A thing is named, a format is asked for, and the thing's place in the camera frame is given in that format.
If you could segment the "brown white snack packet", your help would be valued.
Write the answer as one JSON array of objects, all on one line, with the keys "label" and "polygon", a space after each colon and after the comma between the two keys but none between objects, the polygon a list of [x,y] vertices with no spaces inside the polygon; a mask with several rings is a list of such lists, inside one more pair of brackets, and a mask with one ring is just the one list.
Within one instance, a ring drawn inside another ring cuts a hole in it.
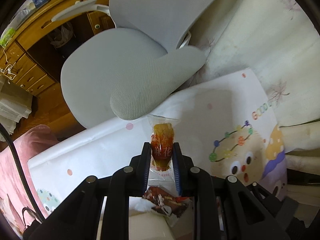
[{"label": "brown white snack packet", "polygon": [[173,228],[193,200],[190,197],[175,197],[160,187],[150,186],[142,197],[146,210],[164,217],[168,226]]}]

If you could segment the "orange fried twist packet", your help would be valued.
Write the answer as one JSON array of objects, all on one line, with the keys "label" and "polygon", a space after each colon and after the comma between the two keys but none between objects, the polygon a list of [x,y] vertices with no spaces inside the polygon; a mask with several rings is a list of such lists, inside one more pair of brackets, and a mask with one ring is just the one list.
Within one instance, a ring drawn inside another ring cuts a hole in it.
[{"label": "orange fried twist packet", "polygon": [[149,115],[151,126],[151,164],[149,186],[172,191],[175,186],[172,155],[175,142],[175,126],[179,120],[159,115]]}]

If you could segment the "white plastic storage tray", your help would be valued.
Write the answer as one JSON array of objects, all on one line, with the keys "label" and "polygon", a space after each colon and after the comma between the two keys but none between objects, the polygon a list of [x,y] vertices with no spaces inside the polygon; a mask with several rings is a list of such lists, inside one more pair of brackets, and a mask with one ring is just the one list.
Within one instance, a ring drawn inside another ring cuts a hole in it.
[{"label": "white plastic storage tray", "polygon": [[129,212],[129,239],[171,239],[175,237],[165,218],[151,212]]}]

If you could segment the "cartoon printed table cloth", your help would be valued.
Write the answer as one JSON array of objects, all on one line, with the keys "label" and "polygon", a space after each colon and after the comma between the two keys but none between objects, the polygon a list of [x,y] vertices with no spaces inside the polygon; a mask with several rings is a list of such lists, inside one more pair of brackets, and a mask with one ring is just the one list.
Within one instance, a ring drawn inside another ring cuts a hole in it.
[{"label": "cartoon printed table cloth", "polygon": [[150,115],[113,118],[28,161],[47,213],[88,176],[104,178],[142,152],[158,122],[169,122],[183,155],[211,175],[258,182],[279,199],[287,190],[285,148],[271,104],[250,69],[175,93]]}]

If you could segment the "lace covered cabinet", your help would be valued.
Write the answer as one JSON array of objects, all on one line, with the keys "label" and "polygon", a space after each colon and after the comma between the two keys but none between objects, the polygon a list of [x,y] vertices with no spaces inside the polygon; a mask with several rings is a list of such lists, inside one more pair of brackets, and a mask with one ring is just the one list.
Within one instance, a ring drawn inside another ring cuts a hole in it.
[{"label": "lace covered cabinet", "polygon": [[1,124],[12,135],[17,123],[31,113],[33,96],[1,75]]}]

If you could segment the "grey office chair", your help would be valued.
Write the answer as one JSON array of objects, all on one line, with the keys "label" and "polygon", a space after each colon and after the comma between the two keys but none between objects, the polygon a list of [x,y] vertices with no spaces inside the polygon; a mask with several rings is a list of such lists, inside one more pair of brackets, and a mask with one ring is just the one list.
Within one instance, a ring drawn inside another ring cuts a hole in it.
[{"label": "grey office chair", "polygon": [[215,0],[86,0],[53,21],[82,12],[110,16],[114,28],[93,36],[65,61],[63,97],[76,120],[91,128],[153,111],[206,61],[189,44],[190,29]]}]

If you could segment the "wooden desk with drawers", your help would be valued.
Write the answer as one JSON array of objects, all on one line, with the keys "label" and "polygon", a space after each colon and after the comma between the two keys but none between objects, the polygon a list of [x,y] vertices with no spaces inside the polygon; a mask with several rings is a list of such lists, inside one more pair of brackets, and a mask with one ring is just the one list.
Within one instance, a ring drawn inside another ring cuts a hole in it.
[{"label": "wooden desk with drawers", "polygon": [[[31,15],[1,48],[1,70],[10,82],[34,96],[60,81],[61,68],[68,55],[104,30],[114,27],[111,18],[100,12],[84,12],[53,22],[58,12],[86,0],[51,0]],[[109,0],[97,0],[107,5]],[[73,36],[64,48],[66,55],[49,42],[49,35],[65,23],[73,27]]]}]

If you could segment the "white floral curtain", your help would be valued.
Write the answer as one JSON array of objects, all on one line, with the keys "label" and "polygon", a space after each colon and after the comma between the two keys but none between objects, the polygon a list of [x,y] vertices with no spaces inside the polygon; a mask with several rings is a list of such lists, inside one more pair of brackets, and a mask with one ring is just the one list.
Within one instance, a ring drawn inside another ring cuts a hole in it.
[{"label": "white floral curtain", "polygon": [[205,65],[181,129],[219,177],[287,194],[291,151],[319,148],[319,33],[295,0],[216,0],[192,29]]}]

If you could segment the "green tissue pack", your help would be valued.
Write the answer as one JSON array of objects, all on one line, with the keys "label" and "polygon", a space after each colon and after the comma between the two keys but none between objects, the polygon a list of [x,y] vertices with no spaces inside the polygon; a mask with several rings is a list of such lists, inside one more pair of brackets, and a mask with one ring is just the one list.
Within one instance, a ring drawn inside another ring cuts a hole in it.
[{"label": "green tissue pack", "polygon": [[14,28],[7,27],[1,35],[1,39],[0,39],[1,47],[5,48],[15,33],[16,33],[16,30]]}]

